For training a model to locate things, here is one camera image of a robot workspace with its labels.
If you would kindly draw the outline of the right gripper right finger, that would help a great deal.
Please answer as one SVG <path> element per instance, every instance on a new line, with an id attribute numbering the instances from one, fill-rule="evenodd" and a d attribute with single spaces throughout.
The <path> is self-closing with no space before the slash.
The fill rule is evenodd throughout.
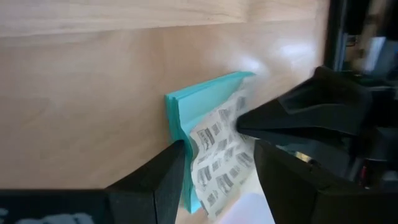
<path id="1" fill-rule="evenodd" d="M 397 191 L 365 189 L 257 139 L 254 162 L 276 223 L 397 223 Z"/>

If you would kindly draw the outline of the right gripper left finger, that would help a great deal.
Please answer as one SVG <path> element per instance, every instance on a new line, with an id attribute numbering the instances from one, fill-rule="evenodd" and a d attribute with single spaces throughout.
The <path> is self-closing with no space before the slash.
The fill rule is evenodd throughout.
<path id="1" fill-rule="evenodd" d="M 1 223 L 174 223 L 185 166 L 175 141 L 105 189 L 1 191 Z"/>

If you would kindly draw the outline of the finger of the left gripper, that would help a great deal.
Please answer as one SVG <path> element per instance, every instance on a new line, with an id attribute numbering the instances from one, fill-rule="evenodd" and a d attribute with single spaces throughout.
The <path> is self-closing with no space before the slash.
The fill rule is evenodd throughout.
<path id="1" fill-rule="evenodd" d="M 308 144 L 315 141 L 331 147 L 348 147 L 366 125 L 366 116 L 342 117 L 305 115 L 271 118 L 261 114 L 244 114 L 238 118 L 237 130 L 272 145 Z"/>
<path id="2" fill-rule="evenodd" d="M 238 124 L 361 124 L 372 101 L 365 87 L 317 67 L 308 80 L 241 115 Z"/>

